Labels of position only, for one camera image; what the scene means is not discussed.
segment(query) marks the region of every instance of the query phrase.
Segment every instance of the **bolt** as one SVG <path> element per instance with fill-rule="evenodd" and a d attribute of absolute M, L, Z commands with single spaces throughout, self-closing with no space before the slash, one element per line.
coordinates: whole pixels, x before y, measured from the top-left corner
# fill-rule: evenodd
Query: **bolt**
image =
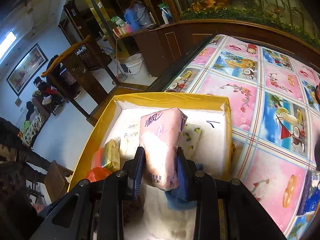
<path fill-rule="evenodd" d="M 89 183 L 90 183 L 90 181 L 88 179 L 81 179 L 81 181 L 79 181 L 79 185 L 81 187 L 87 186 Z"/>
<path fill-rule="evenodd" d="M 241 185 L 241 181 L 239 179 L 232 179 L 231 183 L 235 186 L 240 186 Z"/>
<path fill-rule="evenodd" d="M 204 176 L 204 172 L 203 172 L 203 171 L 196 171 L 196 172 L 195 172 L 195 175 L 196 175 L 197 177 L 203 177 L 203 176 Z"/>
<path fill-rule="evenodd" d="M 119 170 L 119 171 L 116 172 L 116 176 L 117 176 L 117 177 L 123 177 L 123 176 L 125 176 L 126 174 L 127 174 L 127 172 L 124 171 L 124 170 Z"/>

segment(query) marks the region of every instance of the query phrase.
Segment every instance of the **floral patterned package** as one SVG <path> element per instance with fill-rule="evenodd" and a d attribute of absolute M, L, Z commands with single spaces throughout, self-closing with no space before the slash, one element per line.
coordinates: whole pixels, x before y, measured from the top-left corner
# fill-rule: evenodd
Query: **floral patterned package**
<path fill-rule="evenodd" d="M 145 181 L 167 191 L 179 186 L 176 153 L 187 116 L 171 108 L 141 117 L 140 145 L 146 152 Z"/>

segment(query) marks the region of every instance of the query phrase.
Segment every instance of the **wooden stool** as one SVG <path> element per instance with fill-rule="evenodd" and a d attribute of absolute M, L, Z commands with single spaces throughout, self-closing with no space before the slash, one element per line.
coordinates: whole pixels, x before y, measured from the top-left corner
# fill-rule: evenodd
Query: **wooden stool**
<path fill-rule="evenodd" d="M 66 180 L 66 175 L 72 175 L 73 171 L 58 165 L 53 161 L 49 167 L 48 173 L 44 178 L 44 184 L 52 202 L 67 193 L 69 182 Z"/>

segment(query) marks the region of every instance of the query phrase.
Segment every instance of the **ceiling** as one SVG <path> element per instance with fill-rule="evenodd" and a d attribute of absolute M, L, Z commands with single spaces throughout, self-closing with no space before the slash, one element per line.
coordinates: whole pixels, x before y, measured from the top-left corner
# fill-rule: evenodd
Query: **ceiling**
<path fill-rule="evenodd" d="M 4 66 L 8 66 L 20 54 L 20 48 L 30 37 L 50 24 L 58 26 L 65 2 L 66 0 L 27 0 L 26 4 L 19 5 L 7 14 L 0 22 L 0 41 L 10 31 L 13 31 L 17 39 L 11 45 L 12 49 L 0 59 L 0 75 Z"/>

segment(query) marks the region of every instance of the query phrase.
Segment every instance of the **ceiling light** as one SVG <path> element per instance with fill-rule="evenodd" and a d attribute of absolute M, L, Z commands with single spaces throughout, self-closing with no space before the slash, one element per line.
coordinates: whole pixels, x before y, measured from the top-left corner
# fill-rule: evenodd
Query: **ceiling light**
<path fill-rule="evenodd" d="M 0 44 L 0 58 L 2 58 L 2 56 L 9 49 L 9 47 L 16 40 L 16 38 L 16 35 L 14 35 L 12 31 L 7 34 L 4 41 L 2 41 L 2 43 Z"/>

